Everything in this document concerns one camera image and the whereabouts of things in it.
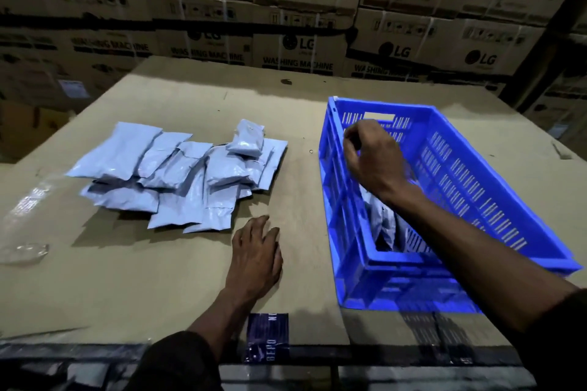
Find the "blue basket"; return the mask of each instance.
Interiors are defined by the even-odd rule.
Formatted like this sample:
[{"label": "blue basket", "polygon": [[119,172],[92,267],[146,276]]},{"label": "blue basket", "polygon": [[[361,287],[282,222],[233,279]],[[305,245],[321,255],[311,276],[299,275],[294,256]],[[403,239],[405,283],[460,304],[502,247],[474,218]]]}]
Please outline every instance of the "blue basket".
[{"label": "blue basket", "polygon": [[[377,119],[400,144],[436,204],[551,272],[582,267],[435,107],[330,98],[320,137],[320,175],[338,302],[377,311],[480,312],[433,253],[378,251],[358,183],[342,150],[343,130]],[[408,243],[422,241],[412,229]]]}]

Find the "sleeve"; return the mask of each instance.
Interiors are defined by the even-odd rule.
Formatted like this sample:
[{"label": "sleeve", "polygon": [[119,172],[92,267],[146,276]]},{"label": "sleeve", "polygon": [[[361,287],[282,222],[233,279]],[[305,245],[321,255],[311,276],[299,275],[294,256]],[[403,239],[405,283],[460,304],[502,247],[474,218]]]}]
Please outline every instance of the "sleeve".
[{"label": "sleeve", "polygon": [[221,390],[218,365],[208,343],[181,331],[159,340],[145,352],[125,391]]},{"label": "sleeve", "polygon": [[584,382],[587,290],[577,291],[535,321],[516,346],[539,389]]}]

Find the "person's left hand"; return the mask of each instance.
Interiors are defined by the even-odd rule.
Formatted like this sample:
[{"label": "person's left hand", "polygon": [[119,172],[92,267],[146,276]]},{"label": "person's left hand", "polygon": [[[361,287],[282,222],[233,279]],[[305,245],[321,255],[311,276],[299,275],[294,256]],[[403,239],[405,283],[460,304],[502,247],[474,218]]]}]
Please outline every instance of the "person's left hand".
[{"label": "person's left hand", "polygon": [[232,261],[225,288],[246,302],[263,297],[279,280],[283,258],[279,228],[263,237],[268,215],[251,218],[232,238]]}]

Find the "table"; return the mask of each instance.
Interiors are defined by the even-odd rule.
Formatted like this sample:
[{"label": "table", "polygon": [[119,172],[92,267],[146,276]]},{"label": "table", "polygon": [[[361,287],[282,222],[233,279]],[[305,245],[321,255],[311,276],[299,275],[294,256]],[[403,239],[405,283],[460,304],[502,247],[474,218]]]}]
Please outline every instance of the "table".
[{"label": "table", "polygon": [[[186,328],[212,303],[230,263],[230,232],[147,230],[143,216],[98,209],[62,175],[119,120],[224,143],[241,118],[290,142],[270,195],[240,203],[236,228],[271,215],[281,227],[277,288],[253,312],[288,313],[292,345],[507,346],[483,315],[340,309],[334,293],[318,167],[329,96],[435,105],[587,265],[587,163],[562,160],[552,138],[472,86],[363,81],[151,57],[0,180],[4,238],[42,243],[39,262],[0,266],[4,337],[76,329],[68,343],[141,343]],[[587,273],[570,278],[587,286]]]}]

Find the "crate rim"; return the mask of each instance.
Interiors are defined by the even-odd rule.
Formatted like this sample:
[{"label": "crate rim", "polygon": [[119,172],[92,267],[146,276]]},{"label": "crate rim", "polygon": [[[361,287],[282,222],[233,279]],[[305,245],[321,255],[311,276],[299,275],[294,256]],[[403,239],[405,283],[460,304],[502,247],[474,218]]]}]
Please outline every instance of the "crate rim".
[{"label": "crate rim", "polygon": [[[483,158],[483,156],[477,150],[475,150],[475,148],[469,143],[469,141],[450,123],[450,121],[446,118],[446,116],[444,116],[444,114],[441,113],[434,105],[398,104],[398,103],[394,103],[394,102],[380,102],[380,101],[372,101],[372,100],[357,100],[357,99],[352,99],[352,98],[329,97],[327,107],[332,109],[333,112],[335,113],[335,114],[333,114],[334,126],[336,127],[336,131],[338,134],[338,140],[339,140],[339,144],[341,146],[341,149],[344,148],[343,147],[344,128],[342,127],[342,122],[341,122],[340,116],[338,115],[338,109],[337,109],[337,105],[336,105],[337,101],[339,101],[339,100],[343,100],[345,102],[350,102],[353,104],[361,104],[362,106],[363,106],[363,104],[368,103],[371,105],[381,105],[381,106],[395,105],[395,106],[408,107],[408,108],[428,109],[432,113],[436,113],[440,117],[440,119],[442,121],[444,121],[444,123],[451,129],[451,131],[455,133],[456,138],[458,138],[461,141],[461,143],[467,147],[468,150],[473,152],[474,156],[478,157],[478,159],[480,160],[482,165],[489,171],[490,174],[492,174],[498,181],[501,182],[501,184],[506,189],[507,193],[512,197],[512,199],[516,200],[518,202],[518,204],[520,204],[522,206],[523,210],[528,214],[528,216],[530,218],[532,218],[532,220],[540,226],[540,228],[547,234],[547,236],[551,239],[551,241],[554,243],[554,245],[561,252],[561,255],[562,255],[562,257],[560,257],[560,258],[530,258],[530,257],[528,257],[528,258],[530,258],[530,260],[532,260],[532,261],[540,260],[541,263],[544,263],[548,260],[549,261],[548,265],[549,265],[549,267],[552,267],[552,268],[569,269],[569,270],[574,270],[574,271],[578,271],[578,270],[583,269],[583,266],[574,260],[573,253],[570,251],[570,249],[568,247],[566,247],[564,245],[562,240],[554,233],[554,231],[552,229],[550,229],[550,227],[548,227],[544,223],[542,218],[540,218],[538,215],[536,215],[536,213],[534,213],[532,211],[532,209],[530,209],[524,201],[522,201],[522,199],[514,191],[514,189],[512,189],[510,187],[510,185],[507,183],[507,181],[505,179],[503,179],[503,177],[499,173],[497,173],[495,171],[495,169],[493,169],[493,167],[491,167],[489,165],[489,163],[486,161],[486,159]],[[366,218],[365,212],[364,212],[364,205],[363,204],[361,204],[361,205],[356,204],[358,197],[360,197],[359,183],[353,177],[350,177],[350,179],[353,183],[353,189],[354,189],[354,192],[353,192],[354,201],[352,203],[354,204],[355,209],[357,211],[359,211],[358,216],[359,216],[359,222],[360,222],[360,227],[361,227],[360,230],[361,230],[361,233],[363,234],[364,246],[365,246],[365,250],[367,252],[369,259],[373,260],[373,261],[381,261],[381,262],[398,262],[398,263],[407,262],[409,264],[414,263],[414,264],[430,265],[432,262],[432,259],[427,260],[427,258],[429,258],[430,255],[426,255],[425,257],[423,257],[419,253],[407,254],[407,253],[400,253],[400,252],[379,252],[377,250],[377,248],[375,247],[375,242],[373,241],[373,238],[371,236],[371,231],[367,228],[367,225],[366,225],[367,218]],[[435,254],[433,254],[433,257],[435,257],[438,261],[440,261],[440,259],[438,259],[438,257]]]}]

